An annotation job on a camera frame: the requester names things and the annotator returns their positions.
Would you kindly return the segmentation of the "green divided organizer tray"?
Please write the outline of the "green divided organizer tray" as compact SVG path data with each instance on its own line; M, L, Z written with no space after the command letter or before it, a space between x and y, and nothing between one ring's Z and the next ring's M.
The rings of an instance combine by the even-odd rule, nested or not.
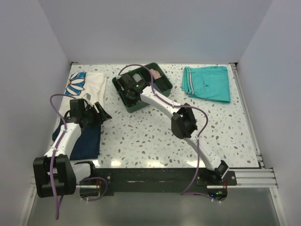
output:
M164 96L168 97L170 95L170 92L173 88L172 83L170 80L167 78L163 70L160 68L160 66L157 63L149 63L145 65L149 69L153 69L154 71L158 72L161 77L154 79L154 87L158 89L160 93L162 93ZM135 74L139 74L146 82L151 81L151 77L149 72L143 68L143 67L138 67L136 69L131 69L127 73L122 73L123 74L128 74L129 76L133 76ZM126 110L128 113L133 113L136 112L146 106L148 106L148 103L142 102L142 101L134 101L126 98L126 93L120 86L120 84L117 82L117 78L114 77L112 79L113 86L115 87L122 103L124 104Z

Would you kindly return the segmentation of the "navy blue garment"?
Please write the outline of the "navy blue garment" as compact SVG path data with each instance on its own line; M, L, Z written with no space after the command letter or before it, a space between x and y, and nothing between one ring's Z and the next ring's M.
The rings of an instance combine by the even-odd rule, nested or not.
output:
M70 161L97 159L100 154L100 138L101 127L85 127L73 147Z

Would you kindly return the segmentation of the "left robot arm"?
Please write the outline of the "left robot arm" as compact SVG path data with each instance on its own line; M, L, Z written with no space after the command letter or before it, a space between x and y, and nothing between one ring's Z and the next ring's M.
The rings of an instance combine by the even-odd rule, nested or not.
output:
M73 148L88 127L95 128L112 119L99 102L91 104L86 99L70 100L70 108L61 117L62 125L51 148L42 157L33 161L33 171L38 196L74 194L81 181L92 185L97 181L97 172L91 161L71 164Z

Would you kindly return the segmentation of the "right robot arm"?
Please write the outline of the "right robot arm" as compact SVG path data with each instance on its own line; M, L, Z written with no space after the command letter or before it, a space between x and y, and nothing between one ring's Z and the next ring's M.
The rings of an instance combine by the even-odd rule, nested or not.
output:
M179 105L168 98L172 84L165 75L155 79L141 72L124 73L113 78L112 83L129 113L147 105L161 111L170 119L172 134L186 141L199 155L210 181L220 185L226 180L227 163L200 139L202 130L198 129L193 113L195 107L188 103Z

